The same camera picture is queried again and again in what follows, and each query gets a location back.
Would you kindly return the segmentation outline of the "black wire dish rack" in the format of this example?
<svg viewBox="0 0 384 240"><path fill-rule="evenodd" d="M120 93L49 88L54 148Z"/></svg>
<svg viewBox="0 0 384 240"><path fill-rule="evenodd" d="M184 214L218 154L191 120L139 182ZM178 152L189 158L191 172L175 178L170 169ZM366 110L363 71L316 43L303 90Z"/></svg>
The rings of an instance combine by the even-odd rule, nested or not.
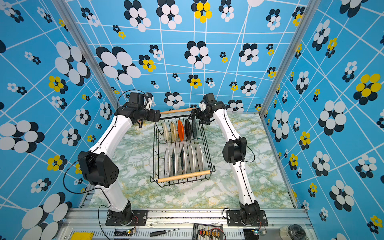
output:
<svg viewBox="0 0 384 240"><path fill-rule="evenodd" d="M215 166L212 164L210 150L208 147L208 141L205 134L205 129L202 122L199 119L198 123L198 138L194 139L193 135L190 140L187 140L186 135L183 142L179 139L178 134L178 120L181 120L185 127L185 119L188 119L191 111L194 108L190 109L180 109L173 111L165 111L161 114L160 120L155 123L154 126L154 141L153 141L153 172L150 177L152 183L156 183L159 187L167 187L181 184L188 184L192 182L199 182L209 180L212 176L212 173L215 172ZM172 142L171 140L171 126L170 123L174 122L177 128L177 141ZM166 122L169 130L169 142L164 143L164 132L162 127L162 122ZM197 151L196 146L200 144L204 154L204 170L199 172L198 162L197 162ZM187 173L183 175L182 173L182 163L181 163L181 147L184 146L187 153L188 159L188 170ZM165 150L169 149L171 158L173 149L177 149L179 155L179 175L173 175L173 161L172 161L172 173L171 176L165 178L164 171L164 158Z"/></svg>

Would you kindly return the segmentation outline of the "white plate orange sunburst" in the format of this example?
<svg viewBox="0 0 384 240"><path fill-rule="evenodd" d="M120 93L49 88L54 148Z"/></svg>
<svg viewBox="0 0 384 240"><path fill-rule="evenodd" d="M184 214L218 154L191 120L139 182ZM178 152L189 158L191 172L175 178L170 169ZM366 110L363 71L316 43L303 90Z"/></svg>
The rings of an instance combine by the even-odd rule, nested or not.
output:
<svg viewBox="0 0 384 240"><path fill-rule="evenodd" d="M204 154L200 144L197 144L196 151L197 151L198 169L199 169L199 172L202 172L204 170Z"/></svg>

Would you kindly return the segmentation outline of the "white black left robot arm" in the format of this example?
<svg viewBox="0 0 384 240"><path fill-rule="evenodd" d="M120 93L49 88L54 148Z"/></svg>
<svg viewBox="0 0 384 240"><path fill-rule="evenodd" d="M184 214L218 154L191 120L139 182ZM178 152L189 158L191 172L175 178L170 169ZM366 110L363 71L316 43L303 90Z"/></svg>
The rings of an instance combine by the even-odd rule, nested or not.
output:
<svg viewBox="0 0 384 240"><path fill-rule="evenodd" d="M130 93L129 101L117 108L101 139L89 151L78 155L84 179L100 189L109 203L107 217L111 224L128 225L134 219L131 203L118 182L119 168L112 157L134 124L141 128L144 121L159 121L161 112L151 109L153 100L151 93Z"/></svg>

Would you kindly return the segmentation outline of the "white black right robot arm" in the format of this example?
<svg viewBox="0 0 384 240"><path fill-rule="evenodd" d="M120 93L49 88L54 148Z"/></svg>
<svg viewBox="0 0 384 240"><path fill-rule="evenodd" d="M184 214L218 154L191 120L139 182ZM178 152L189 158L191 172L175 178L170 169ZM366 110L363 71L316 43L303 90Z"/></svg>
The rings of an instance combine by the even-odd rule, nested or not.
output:
<svg viewBox="0 0 384 240"><path fill-rule="evenodd" d="M210 125L215 120L226 140L223 158L234 173L239 190L240 217L246 226L259 223L261 218L260 205L252 191L246 172L247 139L241 137L228 117L225 104L217 101L213 93L204 95L197 109L192 110L190 119L197 118L202 124Z"/></svg>

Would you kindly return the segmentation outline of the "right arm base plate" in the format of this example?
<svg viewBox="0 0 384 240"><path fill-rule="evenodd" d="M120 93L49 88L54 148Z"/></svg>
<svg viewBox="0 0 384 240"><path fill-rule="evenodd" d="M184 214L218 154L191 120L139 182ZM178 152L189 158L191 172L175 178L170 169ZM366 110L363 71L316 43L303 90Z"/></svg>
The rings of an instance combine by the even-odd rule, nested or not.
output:
<svg viewBox="0 0 384 240"><path fill-rule="evenodd" d="M227 225L229 227L267 227L269 225L266 212L261 210L261 215L251 220L249 223L244 223L239 210L226 211Z"/></svg>

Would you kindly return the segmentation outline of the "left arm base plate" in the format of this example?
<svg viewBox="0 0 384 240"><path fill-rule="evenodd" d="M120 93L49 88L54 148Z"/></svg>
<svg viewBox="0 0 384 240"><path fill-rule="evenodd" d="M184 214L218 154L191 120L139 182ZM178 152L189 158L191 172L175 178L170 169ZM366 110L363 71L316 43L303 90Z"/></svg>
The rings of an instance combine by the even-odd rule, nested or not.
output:
<svg viewBox="0 0 384 240"><path fill-rule="evenodd" d="M106 226L145 226L148 210L128 210L114 212L108 210Z"/></svg>

